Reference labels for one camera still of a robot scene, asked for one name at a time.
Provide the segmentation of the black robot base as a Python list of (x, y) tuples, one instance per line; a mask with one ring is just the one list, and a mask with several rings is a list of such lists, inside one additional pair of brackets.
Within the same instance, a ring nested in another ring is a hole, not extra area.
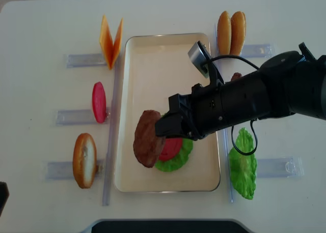
[(148, 219), (103, 220), (83, 232), (251, 232), (246, 226), (231, 220)]

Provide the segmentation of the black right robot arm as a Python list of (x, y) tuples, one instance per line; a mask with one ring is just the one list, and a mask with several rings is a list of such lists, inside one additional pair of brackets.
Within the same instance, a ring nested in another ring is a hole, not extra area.
[(155, 124), (157, 136), (203, 139), (218, 130), (255, 119), (295, 113), (325, 119), (325, 56), (316, 59), (305, 44), (267, 60), (250, 74), (224, 82), (215, 59), (201, 42), (188, 52), (210, 80), (188, 95), (169, 98), (169, 111)]

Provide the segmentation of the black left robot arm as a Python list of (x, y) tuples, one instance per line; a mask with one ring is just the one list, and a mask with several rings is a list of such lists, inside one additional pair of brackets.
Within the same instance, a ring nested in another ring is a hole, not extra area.
[(9, 189), (6, 182), (0, 182), (0, 215), (3, 212), (3, 209), (6, 205), (6, 202), (9, 198)]

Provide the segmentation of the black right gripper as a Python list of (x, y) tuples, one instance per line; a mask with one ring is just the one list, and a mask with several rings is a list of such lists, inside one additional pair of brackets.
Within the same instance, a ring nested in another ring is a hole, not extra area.
[(190, 94), (169, 97), (169, 111), (155, 123), (155, 135), (199, 140), (219, 130), (220, 89), (220, 84), (205, 87), (196, 84)]

